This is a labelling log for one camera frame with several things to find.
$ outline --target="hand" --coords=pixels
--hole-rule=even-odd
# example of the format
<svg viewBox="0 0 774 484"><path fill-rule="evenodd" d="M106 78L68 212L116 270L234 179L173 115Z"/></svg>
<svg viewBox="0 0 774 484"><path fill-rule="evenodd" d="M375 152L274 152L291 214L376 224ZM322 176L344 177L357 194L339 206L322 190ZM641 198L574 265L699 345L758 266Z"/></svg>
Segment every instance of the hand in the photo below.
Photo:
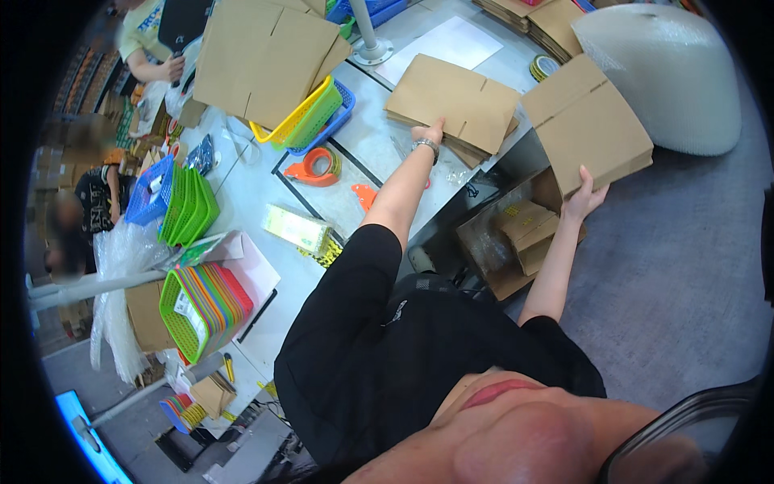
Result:
<svg viewBox="0 0 774 484"><path fill-rule="evenodd" d="M166 62L161 64L162 72L164 73L164 80L169 82L179 81L183 76L183 67L186 65L186 57L172 57L166 58Z"/></svg>
<svg viewBox="0 0 774 484"><path fill-rule="evenodd" d="M427 138L440 146L440 141L444 137L444 123L446 118L441 116L435 121L435 124L429 128L424 126L415 126L411 128L411 141L414 142L419 138Z"/></svg>
<svg viewBox="0 0 774 484"><path fill-rule="evenodd" d="M121 217L121 206L118 205L118 203L113 203L110 206L110 220L113 222L113 225L118 223L118 219Z"/></svg>
<svg viewBox="0 0 774 484"><path fill-rule="evenodd" d="M580 165L580 179L583 181L580 190L570 200L562 204L562 218L578 222L583 221L596 207L602 205L604 197L607 196L608 189L610 188L610 184L607 184L599 190L592 191L594 178L591 177L591 173L588 173L588 169L583 165Z"/></svg>

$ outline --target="yellow t-shirt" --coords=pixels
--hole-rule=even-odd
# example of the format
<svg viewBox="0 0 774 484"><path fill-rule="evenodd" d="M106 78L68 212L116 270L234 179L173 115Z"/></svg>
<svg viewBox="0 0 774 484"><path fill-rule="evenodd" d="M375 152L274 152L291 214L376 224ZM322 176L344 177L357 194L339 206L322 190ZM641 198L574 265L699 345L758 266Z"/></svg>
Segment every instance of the yellow t-shirt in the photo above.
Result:
<svg viewBox="0 0 774 484"><path fill-rule="evenodd" d="M137 49L145 49L162 62L172 55L172 51L159 42L162 10L164 0L146 0L136 9L126 13L124 27L118 39L118 52L124 62L129 54Z"/></svg>

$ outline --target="black paddle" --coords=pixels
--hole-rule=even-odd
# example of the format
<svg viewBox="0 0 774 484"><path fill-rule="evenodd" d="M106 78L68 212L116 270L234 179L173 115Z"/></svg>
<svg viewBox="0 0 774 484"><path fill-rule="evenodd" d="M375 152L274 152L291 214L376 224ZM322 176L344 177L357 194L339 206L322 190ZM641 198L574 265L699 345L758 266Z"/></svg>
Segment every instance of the black paddle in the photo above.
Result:
<svg viewBox="0 0 774 484"><path fill-rule="evenodd" d="M166 0L159 24L159 42L180 57L188 44L204 33L213 0ZM176 88L180 81L174 81Z"/></svg>

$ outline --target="metal watch band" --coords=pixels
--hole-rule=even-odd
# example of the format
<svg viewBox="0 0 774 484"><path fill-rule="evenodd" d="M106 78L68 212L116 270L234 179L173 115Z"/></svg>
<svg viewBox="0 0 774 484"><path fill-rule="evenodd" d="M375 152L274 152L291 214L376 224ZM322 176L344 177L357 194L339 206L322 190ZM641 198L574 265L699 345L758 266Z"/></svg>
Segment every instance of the metal watch band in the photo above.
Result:
<svg viewBox="0 0 774 484"><path fill-rule="evenodd" d="M435 164L438 163L438 145L435 144L435 142L430 141L428 138L419 138L414 142L414 144L411 145L411 150L415 150L419 145L428 145L433 149L433 166L435 166Z"/></svg>

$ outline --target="yellow plastic basket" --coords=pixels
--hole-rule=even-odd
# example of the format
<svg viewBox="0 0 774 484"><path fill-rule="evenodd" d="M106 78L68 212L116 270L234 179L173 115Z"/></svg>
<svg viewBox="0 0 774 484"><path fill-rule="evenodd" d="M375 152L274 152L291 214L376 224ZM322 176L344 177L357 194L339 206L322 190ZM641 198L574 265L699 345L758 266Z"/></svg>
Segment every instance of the yellow plastic basket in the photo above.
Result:
<svg viewBox="0 0 774 484"><path fill-rule="evenodd" d="M323 81L323 83L320 84L320 86L315 89L312 94L309 94L309 97L306 98L304 102L298 106L298 108L294 109L293 112L291 112L290 115L285 118L285 121L279 123L279 126L277 126L276 129L270 133L264 131L260 125L256 125L254 122L250 121L250 129L252 129L252 133L255 135L255 138L259 142L272 141L280 145L283 144L287 137L293 133L293 130L301 122L303 116L312 108L314 102L323 95L323 93L326 91L326 88L333 84L333 82L333 76L328 74L328 76L325 77L325 81Z"/></svg>

